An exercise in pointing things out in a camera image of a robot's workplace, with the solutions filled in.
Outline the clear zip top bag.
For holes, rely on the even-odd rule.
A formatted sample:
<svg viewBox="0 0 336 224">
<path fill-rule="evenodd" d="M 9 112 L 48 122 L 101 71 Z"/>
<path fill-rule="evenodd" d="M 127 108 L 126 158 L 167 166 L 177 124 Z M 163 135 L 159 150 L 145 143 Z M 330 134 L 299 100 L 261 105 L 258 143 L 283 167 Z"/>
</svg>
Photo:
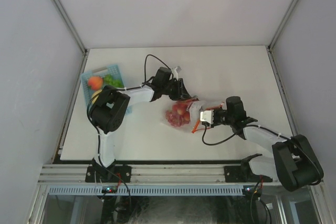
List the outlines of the clear zip top bag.
<svg viewBox="0 0 336 224">
<path fill-rule="evenodd" d="M 222 108 L 224 101 L 206 101 L 193 97 L 184 101 L 170 102 L 163 110 L 163 123 L 176 130 L 195 133 L 203 131 L 201 111 Z"/>
</svg>

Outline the red fake strawberries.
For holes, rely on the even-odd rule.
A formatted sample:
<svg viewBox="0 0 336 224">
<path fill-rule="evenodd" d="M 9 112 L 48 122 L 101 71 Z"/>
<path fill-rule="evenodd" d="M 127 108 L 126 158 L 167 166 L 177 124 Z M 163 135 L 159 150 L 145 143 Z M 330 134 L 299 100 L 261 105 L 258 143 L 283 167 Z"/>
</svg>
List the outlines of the red fake strawberries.
<svg viewBox="0 0 336 224">
<path fill-rule="evenodd" d="M 173 103 L 171 108 L 169 110 L 177 112 L 179 115 L 183 115 L 187 121 L 191 121 L 191 113 L 190 109 L 194 102 L 196 102 L 196 99 L 189 99 L 186 101 L 177 101 Z"/>
</svg>

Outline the green fake grape bunch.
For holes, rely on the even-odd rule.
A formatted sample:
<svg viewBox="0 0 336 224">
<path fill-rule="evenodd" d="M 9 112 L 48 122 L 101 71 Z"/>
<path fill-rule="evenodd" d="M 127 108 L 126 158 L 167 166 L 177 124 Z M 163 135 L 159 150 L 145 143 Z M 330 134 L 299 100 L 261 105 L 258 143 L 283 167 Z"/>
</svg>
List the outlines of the green fake grape bunch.
<svg viewBox="0 0 336 224">
<path fill-rule="evenodd" d="M 103 77 L 106 85 L 113 86 L 115 88 L 123 88 L 124 85 L 120 79 L 115 79 L 112 75 L 107 74 Z"/>
</svg>

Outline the yellow fake pear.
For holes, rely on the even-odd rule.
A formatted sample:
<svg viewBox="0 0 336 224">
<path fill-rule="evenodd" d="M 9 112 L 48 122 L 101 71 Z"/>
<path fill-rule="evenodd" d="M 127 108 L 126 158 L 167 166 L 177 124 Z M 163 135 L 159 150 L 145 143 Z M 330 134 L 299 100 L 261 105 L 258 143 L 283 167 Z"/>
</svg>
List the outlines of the yellow fake pear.
<svg viewBox="0 0 336 224">
<path fill-rule="evenodd" d="M 95 91 L 92 96 L 91 96 L 91 103 L 94 104 L 95 101 L 97 100 L 99 94 L 102 92 L 102 89 Z"/>
</svg>

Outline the orange fake peach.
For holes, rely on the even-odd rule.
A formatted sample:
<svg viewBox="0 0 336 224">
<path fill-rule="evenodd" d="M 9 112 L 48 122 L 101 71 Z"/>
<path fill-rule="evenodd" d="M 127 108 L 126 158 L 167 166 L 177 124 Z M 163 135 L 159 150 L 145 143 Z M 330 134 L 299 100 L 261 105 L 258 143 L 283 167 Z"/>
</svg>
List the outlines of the orange fake peach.
<svg viewBox="0 0 336 224">
<path fill-rule="evenodd" d="M 100 90 L 103 86 L 103 79 L 100 76 L 92 76 L 88 79 L 87 86 L 91 90 Z"/>
</svg>

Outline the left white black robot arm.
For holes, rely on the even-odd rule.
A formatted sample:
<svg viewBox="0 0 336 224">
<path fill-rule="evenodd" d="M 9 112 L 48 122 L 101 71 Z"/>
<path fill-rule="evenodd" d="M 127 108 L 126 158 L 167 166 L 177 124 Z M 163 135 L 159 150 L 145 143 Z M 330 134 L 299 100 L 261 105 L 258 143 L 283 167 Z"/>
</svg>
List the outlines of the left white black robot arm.
<svg viewBox="0 0 336 224">
<path fill-rule="evenodd" d="M 179 68 L 160 67 L 155 76 L 144 79 L 139 86 L 115 88 L 105 86 L 94 95 L 87 105 L 87 118 L 98 133 L 97 154 L 94 160 L 98 165 L 97 176 L 103 182 L 113 180 L 115 169 L 111 166 L 116 161 L 114 150 L 108 150 L 113 143 L 112 133 L 122 124 L 129 106 L 138 103 L 153 102 L 166 95 L 172 101 L 186 101 L 192 98 L 184 81 L 179 78 Z"/>
</svg>

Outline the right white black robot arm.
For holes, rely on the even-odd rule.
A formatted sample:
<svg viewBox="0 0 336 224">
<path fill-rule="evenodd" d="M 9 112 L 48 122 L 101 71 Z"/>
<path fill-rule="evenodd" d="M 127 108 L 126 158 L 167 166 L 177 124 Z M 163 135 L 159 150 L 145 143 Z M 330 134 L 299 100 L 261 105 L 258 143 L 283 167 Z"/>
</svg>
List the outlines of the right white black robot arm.
<svg viewBox="0 0 336 224">
<path fill-rule="evenodd" d="M 257 155 L 241 168 L 242 178 L 252 182 L 259 175 L 279 181 L 287 191 L 315 186 L 322 182 L 324 171 L 308 139 L 301 134 L 287 137 L 247 116 L 240 97 L 226 99 L 226 108 L 206 110 L 201 115 L 203 125 L 230 126 L 233 136 L 255 143 L 267 150 L 271 157 Z"/>
</svg>

